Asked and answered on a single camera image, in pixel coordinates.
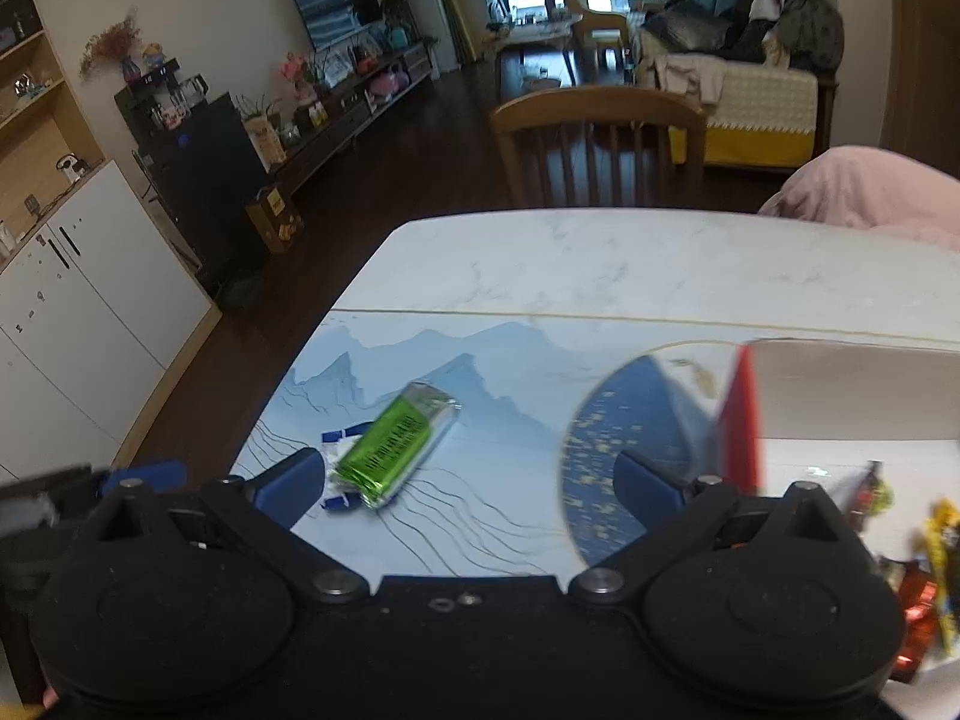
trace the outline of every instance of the tv stand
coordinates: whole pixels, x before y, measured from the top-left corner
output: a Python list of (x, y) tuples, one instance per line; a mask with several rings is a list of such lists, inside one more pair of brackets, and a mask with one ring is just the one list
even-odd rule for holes
[[(371, 81), (390, 66), (400, 64), (410, 76), (410, 86), (371, 111), (364, 94)], [(381, 56), (363, 76), (351, 76), (337, 84), (323, 106), (330, 118), (307, 132), (301, 141), (287, 151), (287, 161), (270, 170), (270, 179), (280, 185), (280, 192), (292, 196), (320, 170), (328, 160), (379, 119), (412, 90), (430, 79), (432, 68), (429, 52), (423, 42)]]

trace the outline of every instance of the pink fabric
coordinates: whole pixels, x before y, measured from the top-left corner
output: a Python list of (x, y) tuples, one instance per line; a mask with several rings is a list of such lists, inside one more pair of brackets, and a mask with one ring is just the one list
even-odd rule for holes
[(760, 213), (960, 251), (960, 181), (878, 148), (832, 148), (797, 170)]

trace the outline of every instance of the sofa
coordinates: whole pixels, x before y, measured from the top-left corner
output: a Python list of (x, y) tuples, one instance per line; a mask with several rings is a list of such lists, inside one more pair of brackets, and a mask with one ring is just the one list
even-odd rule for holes
[[(835, 81), (818, 79), (806, 71), (766, 66), (756, 34), (744, 50), (749, 29), (756, 33), (759, 26), (755, 22), (750, 28), (754, 0), (687, 1), (731, 25), (723, 47), (703, 52), (727, 60), (721, 98), (716, 105), (705, 106), (709, 115), (707, 164), (795, 169), (825, 151)], [(638, 60), (637, 83), (665, 88), (656, 67), (662, 70), (664, 61), (680, 51), (658, 37), (656, 30), (646, 28), (647, 18), (648, 14), (640, 12), (628, 15)], [(765, 33), (767, 27), (760, 25), (760, 30)], [(748, 61), (736, 61), (747, 57)], [(671, 132), (671, 145), (674, 161), (685, 161), (685, 133)]]

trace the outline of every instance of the television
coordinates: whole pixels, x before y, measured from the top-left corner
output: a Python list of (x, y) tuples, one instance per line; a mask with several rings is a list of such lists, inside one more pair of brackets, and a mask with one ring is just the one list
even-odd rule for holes
[(294, 0), (314, 50), (323, 50), (383, 18), (377, 0)]

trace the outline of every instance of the cabinet door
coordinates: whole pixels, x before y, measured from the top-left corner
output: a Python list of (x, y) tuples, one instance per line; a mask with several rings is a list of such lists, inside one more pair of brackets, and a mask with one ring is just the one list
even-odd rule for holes
[(120, 448), (3, 333), (0, 436), (0, 484), (79, 464), (106, 467)]
[(210, 309), (115, 163), (78, 189), (48, 223), (114, 314), (162, 367)]
[(70, 265), (47, 225), (0, 274), (0, 328), (117, 442), (123, 442), (163, 375)]

